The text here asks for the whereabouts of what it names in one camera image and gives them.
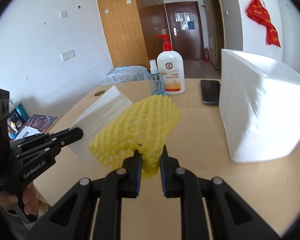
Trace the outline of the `left hand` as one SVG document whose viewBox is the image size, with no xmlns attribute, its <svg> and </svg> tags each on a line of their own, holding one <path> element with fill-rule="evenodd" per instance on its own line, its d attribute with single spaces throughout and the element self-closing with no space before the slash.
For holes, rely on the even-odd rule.
<svg viewBox="0 0 300 240">
<path fill-rule="evenodd" d="M 22 202 L 24 204 L 24 212 L 27 215 L 38 215 L 39 202 L 33 182 L 27 185 L 26 189 L 23 191 Z M 19 199 L 16 195 L 10 195 L 6 191 L 0 192 L 0 206 L 5 210 L 11 210 L 12 204 L 17 203 L 19 203 Z"/>
</svg>

